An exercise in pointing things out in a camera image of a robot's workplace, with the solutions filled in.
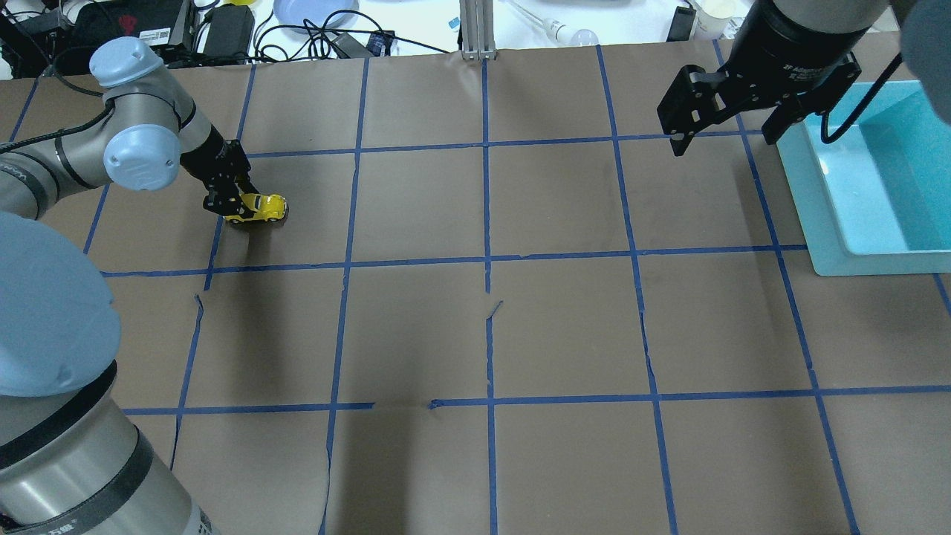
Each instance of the yellow object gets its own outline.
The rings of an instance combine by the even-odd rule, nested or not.
[[[226,215],[224,219],[237,225],[248,221],[267,221],[274,223],[287,217],[287,199],[280,195],[261,195],[260,193],[242,193],[244,205],[251,208],[245,215]]]

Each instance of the blue lid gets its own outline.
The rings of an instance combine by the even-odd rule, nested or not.
[[[275,0],[274,15],[281,24],[303,26],[307,19],[318,27],[327,20],[330,13],[336,10],[355,10],[357,0]],[[353,13],[341,13],[327,22],[327,28],[339,28],[354,17]],[[307,30],[291,29],[298,33],[307,33]]]
[[[119,315],[99,270],[42,223],[0,211],[0,395],[81,388],[119,350]]]
[[[109,140],[103,165],[109,178],[123,188],[155,191],[178,176],[182,143],[159,125],[135,125]]]
[[[162,58],[138,37],[119,37],[92,54],[89,72],[108,89],[138,80],[162,65]]]

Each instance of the red logo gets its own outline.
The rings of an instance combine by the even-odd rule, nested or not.
[[[133,17],[132,15],[123,15],[119,17],[119,26],[126,32],[126,35],[131,35],[135,31],[135,26],[139,24],[139,19]]]

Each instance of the metal post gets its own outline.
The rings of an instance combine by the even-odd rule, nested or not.
[[[462,57],[467,60],[495,59],[493,0],[459,0]]]

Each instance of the teal bin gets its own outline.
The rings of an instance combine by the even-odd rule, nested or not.
[[[855,84],[842,123],[870,84]],[[820,275],[951,272],[951,127],[917,81],[889,82],[839,141],[812,115],[778,143]]]

